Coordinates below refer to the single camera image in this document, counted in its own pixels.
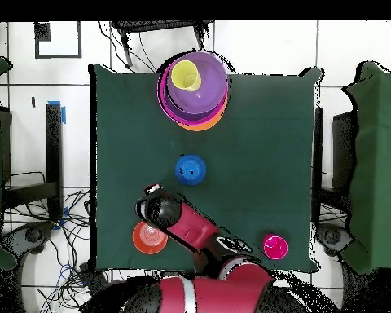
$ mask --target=chair leg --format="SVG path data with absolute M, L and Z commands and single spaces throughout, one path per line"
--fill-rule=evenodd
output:
M 125 49 L 125 55 L 126 55 L 126 61 L 129 67 L 132 67 L 132 59 L 130 58 L 130 53 L 129 53 L 129 36 L 127 32 L 123 29 L 119 29 L 119 34 L 121 35 L 121 43 L 123 44 L 123 48 Z

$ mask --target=magenta cup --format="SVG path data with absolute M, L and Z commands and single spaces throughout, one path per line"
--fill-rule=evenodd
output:
M 288 252 L 288 244 L 281 236 L 268 234 L 263 240 L 263 249 L 269 259 L 282 259 Z

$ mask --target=black frame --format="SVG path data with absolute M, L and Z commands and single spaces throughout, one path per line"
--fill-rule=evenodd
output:
M 2 132 L 9 131 L 10 126 Z M 61 107 L 58 104 L 46 105 L 46 183 L 23 187 L 9 187 L 2 193 L 2 208 L 11 209 L 18 205 L 48 199 L 49 218 L 58 221 L 63 216 L 62 193 L 62 143 L 61 143 Z

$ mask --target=orange cup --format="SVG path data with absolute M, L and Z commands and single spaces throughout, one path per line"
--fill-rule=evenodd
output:
M 168 236 L 147 225 L 145 222 L 139 222 L 132 233 L 134 247 L 145 254 L 155 254 L 160 252 L 166 245 Z

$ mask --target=orange bowl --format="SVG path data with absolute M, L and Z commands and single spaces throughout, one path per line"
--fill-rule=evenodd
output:
M 145 254 L 156 254 L 160 252 L 168 241 L 168 236 L 147 225 L 145 222 L 139 222 L 132 233 L 134 247 Z
M 201 131 L 201 130 L 208 130 L 209 128 L 211 128 L 214 125 L 216 125 L 220 121 L 220 119 L 222 119 L 223 113 L 225 112 L 225 109 L 226 109 L 226 106 L 227 106 L 227 100 L 228 100 L 228 98 L 226 97 L 225 102 L 223 103 L 222 108 L 217 113 L 217 115 L 215 117 L 212 117 L 210 120 L 206 121 L 203 124 L 199 124 L 199 125 L 184 125 L 184 124 L 181 124 L 179 122 L 176 122 L 176 123 L 177 123 L 177 125 L 181 126 L 182 128 L 184 128 L 186 130 L 193 130 L 195 132 Z

